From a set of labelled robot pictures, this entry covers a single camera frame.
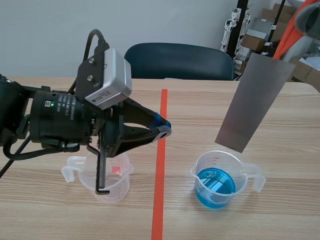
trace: empty measuring cup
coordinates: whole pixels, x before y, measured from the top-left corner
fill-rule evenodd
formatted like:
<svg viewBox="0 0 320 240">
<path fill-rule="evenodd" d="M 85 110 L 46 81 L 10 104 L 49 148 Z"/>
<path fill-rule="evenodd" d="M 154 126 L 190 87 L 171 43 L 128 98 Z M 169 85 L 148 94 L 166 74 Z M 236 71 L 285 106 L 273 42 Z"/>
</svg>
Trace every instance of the empty measuring cup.
<svg viewBox="0 0 320 240">
<path fill-rule="evenodd" d="M 241 193 L 248 179 L 253 180 L 253 190 L 260 192 L 266 178 L 256 164 L 244 164 L 224 151 L 210 151 L 199 157 L 191 169 L 195 177 L 195 194 L 201 203 L 213 209 L 224 207 Z"/>
<path fill-rule="evenodd" d="M 105 188 L 108 195 L 96 194 L 97 156 L 90 153 L 86 157 L 72 156 L 67 160 L 67 166 L 61 169 L 67 183 L 75 180 L 74 171 L 83 186 L 89 189 L 94 197 L 102 203 L 113 204 L 125 197 L 130 187 L 130 177 L 134 167 L 129 157 L 123 153 L 114 158 L 106 158 Z"/>
</svg>

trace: metal plate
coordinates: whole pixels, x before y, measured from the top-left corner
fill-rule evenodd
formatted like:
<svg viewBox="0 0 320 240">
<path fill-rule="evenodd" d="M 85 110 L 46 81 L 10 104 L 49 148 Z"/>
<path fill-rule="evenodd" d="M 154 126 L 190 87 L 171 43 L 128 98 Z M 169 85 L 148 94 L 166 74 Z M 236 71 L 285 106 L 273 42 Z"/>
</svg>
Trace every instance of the metal plate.
<svg viewBox="0 0 320 240">
<path fill-rule="evenodd" d="M 215 142 L 242 153 L 295 66 L 251 54 Z"/>
</svg>

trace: table surface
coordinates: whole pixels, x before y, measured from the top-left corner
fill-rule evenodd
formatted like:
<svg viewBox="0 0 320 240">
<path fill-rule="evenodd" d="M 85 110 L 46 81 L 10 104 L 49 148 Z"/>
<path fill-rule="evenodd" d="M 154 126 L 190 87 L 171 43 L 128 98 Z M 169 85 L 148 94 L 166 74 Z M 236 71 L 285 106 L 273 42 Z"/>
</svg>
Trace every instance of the table surface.
<svg viewBox="0 0 320 240">
<path fill-rule="evenodd" d="M 72 78 L 11 77 L 23 85 L 66 90 Z M 301 240 L 320 236 L 320 95 L 286 83 L 242 154 L 215 143 L 238 86 L 235 81 L 133 81 L 131 97 L 160 110 L 168 89 L 164 240 Z M 30 144 L 27 150 L 38 149 Z M 194 194 L 190 169 L 208 151 L 235 154 L 262 167 L 261 193 L 248 186 L 229 206 L 208 210 Z M 83 147 L 78 156 L 85 156 Z M 127 196 L 103 204 L 61 168 L 72 153 L 15 162 L 0 180 L 0 240 L 151 239 L 157 144 L 128 152 L 134 173 Z M 0 153 L 0 167 L 7 159 Z"/>
</svg>

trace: red tape line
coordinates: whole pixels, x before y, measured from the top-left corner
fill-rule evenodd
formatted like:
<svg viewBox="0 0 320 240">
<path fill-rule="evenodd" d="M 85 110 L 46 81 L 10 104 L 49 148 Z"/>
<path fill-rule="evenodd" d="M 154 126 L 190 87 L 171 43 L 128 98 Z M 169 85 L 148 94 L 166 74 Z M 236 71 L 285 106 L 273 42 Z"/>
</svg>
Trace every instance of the red tape line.
<svg viewBox="0 0 320 240">
<path fill-rule="evenodd" d="M 160 115 L 167 118 L 168 89 L 161 90 Z M 155 183 L 151 240 L 162 240 L 164 227 L 166 138 L 158 140 L 156 151 Z"/>
</svg>

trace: cardboard box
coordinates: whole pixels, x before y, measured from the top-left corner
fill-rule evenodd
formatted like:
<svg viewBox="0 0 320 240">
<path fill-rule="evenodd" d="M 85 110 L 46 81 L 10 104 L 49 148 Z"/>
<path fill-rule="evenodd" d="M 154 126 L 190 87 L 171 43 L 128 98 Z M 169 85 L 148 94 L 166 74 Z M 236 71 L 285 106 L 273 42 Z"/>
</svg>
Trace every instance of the cardboard box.
<svg viewBox="0 0 320 240">
<path fill-rule="evenodd" d="M 274 24 L 274 19 L 270 19 L 268 15 L 268 11 L 262 10 L 261 18 L 257 17 L 254 19 L 253 25 L 251 27 L 252 30 L 260 31 L 263 33 L 267 33 L 267 37 L 269 37 L 271 28 L 270 26 Z M 282 36 L 284 35 L 288 24 L 282 21 L 278 21 L 276 25 L 276 29 L 273 32 L 271 41 L 281 40 Z"/>
<path fill-rule="evenodd" d="M 235 63 L 234 68 L 236 69 L 237 72 L 243 73 L 246 69 L 247 63 L 248 63 L 247 61 L 243 61 L 242 64 Z"/>
<path fill-rule="evenodd" d="M 274 21 L 273 15 L 274 15 L 274 12 L 272 10 L 265 9 L 265 8 L 262 9 L 262 13 L 261 13 L 262 21 L 266 20 L 266 21 L 273 22 Z"/>
<path fill-rule="evenodd" d="M 246 34 L 247 35 L 250 35 L 250 36 L 253 36 L 253 37 L 256 37 L 258 39 L 263 39 L 263 40 L 268 40 L 268 36 L 265 32 L 262 32 L 262 31 L 257 31 L 257 30 L 253 30 L 253 29 L 248 29 L 246 31 Z"/>
<path fill-rule="evenodd" d="M 280 9 L 280 4 L 275 4 L 272 9 L 272 17 L 276 19 L 278 11 Z M 289 23 L 290 19 L 293 17 L 297 9 L 293 6 L 284 5 L 279 16 L 279 20 L 284 23 Z"/>
<path fill-rule="evenodd" d="M 236 59 L 241 61 L 248 61 L 251 53 L 252 53 L 252 50 L 250 48 L 242 46 L 238 51 L 238 56 Z"/>
<path fill-rule="evenodd" d="M 295 64 L 292 76 L 299 81 L 310 84 L 320 92 L 320 71 L 299 61 L 300 57 L 293 57 L 290 63 Z"/>
<path fill-rule="evenodd" d="M 262 52 L 266 41 L 250 35 L 245 35 L 242 46 L 256 52 Z"/>
</svg>

